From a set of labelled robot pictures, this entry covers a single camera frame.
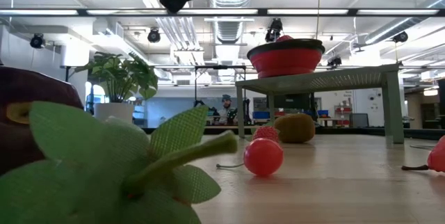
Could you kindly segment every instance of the red bowl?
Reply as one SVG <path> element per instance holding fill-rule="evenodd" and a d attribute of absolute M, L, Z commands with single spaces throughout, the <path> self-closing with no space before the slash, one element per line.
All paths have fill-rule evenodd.
<path fill-rule="evenodd" d="M 325 48 L 320 40 L 292 39 L 251 49 L 248 58 L 258 78 L 312 73 Z"/>

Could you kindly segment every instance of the cherry stem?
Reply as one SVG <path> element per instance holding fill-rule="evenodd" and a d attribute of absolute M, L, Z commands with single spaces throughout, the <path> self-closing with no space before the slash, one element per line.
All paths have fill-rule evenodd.
<path fill-rule="evenodd" d="M 216 168 L 238 168 L 244 166 L 244 163 L 238 164 L 238 165 L 232 165 L 232 166 L 226 166 L 226 165 L 220 165 L 216 164 Z"/>
<path fill-rule="evenodd" d="M 410 170 L 410 171 L 423 171 L 423 170 L 429 170 L 430 167 L 428 165 L 422 165 L 418 167 L 408 167 L 408 166 L 402 166 L 402 170 Z"/>

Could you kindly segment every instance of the wooden table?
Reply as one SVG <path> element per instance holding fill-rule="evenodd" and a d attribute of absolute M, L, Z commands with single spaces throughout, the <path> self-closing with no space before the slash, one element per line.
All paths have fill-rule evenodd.
<path fill-rule="evenodd" d="M 243 108 L 243 89 L 269 96 L 269 110 L 275 115 L 274 96 L 301 93 L 382 88 L 385 135 L 388 141 L 403 143 L 401 95 L 398 84 L 398 64 L 361 67 L 347 70 L 315 72 L 237 81 L 238 108 Z M 244 138 L 244 115 L 238 114 L 238 132 Z"/>

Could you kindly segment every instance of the shelf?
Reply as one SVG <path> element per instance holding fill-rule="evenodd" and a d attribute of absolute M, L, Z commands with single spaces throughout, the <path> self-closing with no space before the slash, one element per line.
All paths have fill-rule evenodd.
<path fill-rule="evenodd" d="M 335 90 L 380 88 L 386 72 L 397 72 L 398 64 L 377 67 L 360 67 L 349 70 L 333 70 L 237 81 L 236 86 L 262 94 L 288 95 Z"/>

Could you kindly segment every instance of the white flower pot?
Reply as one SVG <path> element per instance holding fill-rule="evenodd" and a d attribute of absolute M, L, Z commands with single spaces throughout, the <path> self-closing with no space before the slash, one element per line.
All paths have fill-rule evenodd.
<path fill-rule="evenodd" d="M 114 116 L 126 122 L 133 122 L 134 105 L 126 103 L 96 103 L 95 118 L 105 121 Z"/>

